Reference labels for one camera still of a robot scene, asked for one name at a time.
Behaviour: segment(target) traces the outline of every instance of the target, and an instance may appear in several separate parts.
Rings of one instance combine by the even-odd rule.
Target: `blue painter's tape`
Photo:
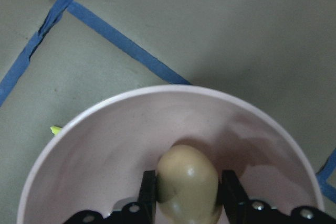
[[[144,64],[153,73],[159,76],[164,81],[173,84],[190,84],[187,80],[174,72],[164,63],[152,56],[146,50],[131,41],[125,35],[121,34],[115,28],[110,26],[104,20],[99,18],[90,10],[77,2],[72,2],[68,6],[68,12],[73,14],[79,20],[91,27],[108,41],[115,44],[119,49],[131,56],[133,59]]]
[[[336,189],[332,187],[327,179],[336,169],[336,149],[329,156],[323,169],[319,171],[316,176],[319,181],[322,193],[336,203]]]
[[[4,79],[0,82],[0,106],[8,97],[20,76],[29,66],[30,57],[38,45],[42,42],[50,29],[60,21],[63,11],[72,1],[73,0],[56,0],[50,9],[43,25],[40,27],[38,32],[34,33],[28,44],[15,60],[8,73],[5,75]]]

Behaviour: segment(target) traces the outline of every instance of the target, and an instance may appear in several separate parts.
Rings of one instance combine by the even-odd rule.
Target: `bowl rim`
[[[258,109],[257,107],[253,106],[252,104],[237,98],[233,95],[227,94],[225,92],[217,91],[214,89],[209,89],[205,87],[199,87],[199,86],[191,86],[191,85],[182,85],[182,84],[166,84],[166,85],[159,85],[159,86],[150,86],[145,88],[139,88],[131,91],[127,91],[121,94],[117,94],[115,96],[112,96],[106,100],[103,100],[92,107],[84,110],[75,118],[73,118],[69,123],[67,123],[64,128],[56,135],[54,136],[51,141],[45,146],[45,148],[42,150],[42,152],[39,154],[38,158],[36,159],[34,165],[32,166],[26,182],[23,187],[23,191],[21,193],[19,205],[18,205],[18,212],[17,212],[17,224],[23,224],[24,223],[24,215],[26,210],[26,203],[29,196],[29,192],[31,189],[31,186],[34,182],[35,175],[38,173],[40,167],[44,163],[45,159],[48,157],[49,153],[53,150],[53,148],[60,143],[62,138],[76,125],[78,125],[82,120],[84,120],[86,117],[98,112],[99,110],[102,110],[103,108],[120,102],[122,100],[126,100],[129,98],[134,98],[140,95],[145,94],[151,94],[151,93],[169,93],[169,92],[181,92],[181,93],[195,93],[200,95],[206,95],[213,98],[218,98],[221,100],[225,100],[227,102],[230,102],[238,107],[241,107],[242,109],[245,109],[249,111],[250,113],[254,114],[255,116],[261,118],[265,123],[267,123],[269,126],[271,126],[273,129],[275,129],[290,145],[290,147],[294,150],[294,152],[298,155],[299,159],[302,161],[302,164],[304,168],[306,169],[306,172],[309,176],[309,179],[313,185],[313,190],[315,194],[315,198],[317,200],[318,208],[322,211],[324,211],[324,202],[322,198],[322,193],[317,181],[317,178],[315,176],[315,173],[313,171],[313,168],[311,167],[310,162],[308,161],[307,157],[303,153],[302,149],[299,147],[299,145],[295,142],[293,137],[274,119],[272,119],[269,115],[267,115],[262,110]]]

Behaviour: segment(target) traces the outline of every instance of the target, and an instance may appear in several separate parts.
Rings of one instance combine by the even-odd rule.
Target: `tape strip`
[[[105,39],[115,44],[119,49],[131,56],[133,59],[145,65],[154,74],[161,79],[172,84],[190,84],[187,80],[174,72],[164,63],[152,56],[146,50],[131,41],[125,35],[121,34],[111,25],[99,18],[90,10],[77,2],[72,2],[67,11],[73,14],[80,21],[91,27]]]
[[[336,149],[331,153],[322,170],[320,170],[316,174],[322,193],[334,203],[336,203],[336,188],[331,186],[327,182],[327,179],[335,171],[335,169],[336,169]]]
[[[12,91],[17,80],[25,72],[29,66],[30,57],[42,42],[46,34],[62,17],[63,11],[73,0],[56,0],[52,8],[50,9],[43,25],[38,32],[34,33],[28,44],[15,60],[4,79],[0,82],[0,106],[8,97]]]

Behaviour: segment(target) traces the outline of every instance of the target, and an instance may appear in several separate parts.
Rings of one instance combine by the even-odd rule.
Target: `torn blue tape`
[[[332,187],[327,182],[327,179],[331,176],[335,169],[336,149],[331,153],[322,170],[316,174],[322,193],[334,203],[336,203],[336,188]]]
[[[20,76],[25,72],[29,66],[30,58],[38,45],[42,42],[50,29],[60,21],[63,11],[73,0],[56,0],[50,9],[43,25],[38,32],[34,33],[28,44],[15,60],[4,79],[0,82],[0,106],[8,97],[9,93],[14,88]]]
[[[68,8],[68,12],[73,14],[80,21],[91,27],[105,39],[115,44],[119,49],[131,56],[133,59],[145,65],[154,74],[168,83],[173,84],[190,84],[187,80],[174,72],[164,63],[152,56],[146,50],[131,41],[125,35],[121,34],[111,25],[99,18],[90,10],[77,2],[72,2]]]

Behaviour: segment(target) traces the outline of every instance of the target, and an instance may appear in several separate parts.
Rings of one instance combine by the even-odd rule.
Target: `metal bolt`
[[[86,215],[84,218],[83,218],[83,223],[90,223],[90,222],[93,222],[95,219],[95,217],[93,215]]]
[[[306,219],[312,219],[314,218],[314,214],[312,213],[312,211],[310,211],[309,209],[307,208],[303,208],[301,211],[300,211],[300,214],[302,217],[306,218]]]
[[[130,206],[128,209],[130,212],[138,212],[140,210],[140,207],[137,205]]]
[[[265,208],[264,204],[261,203],[260,201],[254,201],[254,202],[252,203],[252,207],[253,207],[254,209],[256,209],[256,210],[259,210],[259,211],[261,211],[261,210],[263,210],[263,209]]]

